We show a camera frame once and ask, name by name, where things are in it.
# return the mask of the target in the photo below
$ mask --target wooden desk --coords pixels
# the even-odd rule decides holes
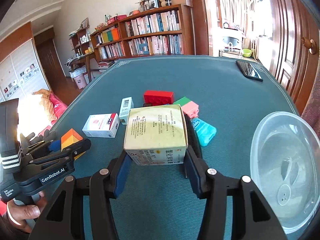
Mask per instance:
[[[81,56],[80,58],[75,58],[74,60],[72,60],[69,65],[71,66],[71,71],[74,71],[74,65],[75,64],[81,64],[84,63],[86,65],[87,68],[87,73],[88,73],[88,78],[89,78],[89,83],[92,81],[91,79],[91,68],[90,68],[90,59],[95,58],[94,55],[94,51],[85,54],[83,56]]]

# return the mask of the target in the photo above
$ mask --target orange toy block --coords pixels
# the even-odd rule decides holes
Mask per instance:
[[[78,141],[81,141],[83,138],[81,135],[79,135],[75,130],[72,128],[66,132],[62,137],[61,137],[61,150],[64,148],[67,148],[71,144],[74,144]],[[75,160],[78,159],[80,156],[82,156],[85,152],[83,153],[78,153],[77,156],[75,156]]]

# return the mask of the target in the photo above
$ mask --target smartphone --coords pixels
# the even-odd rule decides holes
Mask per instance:
[[[256,69],[249,62],[237,60],[236,63],[239,69],[241,70],[242,74],[246,78],[254,79],[261,82],[263,81],[258,71],[256,71]]]

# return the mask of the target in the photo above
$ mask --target pink trash bin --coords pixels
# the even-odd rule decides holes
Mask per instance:
[[[83,74],[80,74],[79,76],[75,77],[74,80],[79,89],[85,88],[87,86],[87,82],[85,81]]]

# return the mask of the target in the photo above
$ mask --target curtain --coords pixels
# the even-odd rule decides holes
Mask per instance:
[[[320,139],[320,56],[315,82],[301,117],[313,128]]]
[[[250,36],[252,30],[251,13],[254,12],[254,3],[250,5],[251,0],[220,0],[221,18],[230,21],[244,31],[246,39],[243,40],[242,48],[251,48]]]

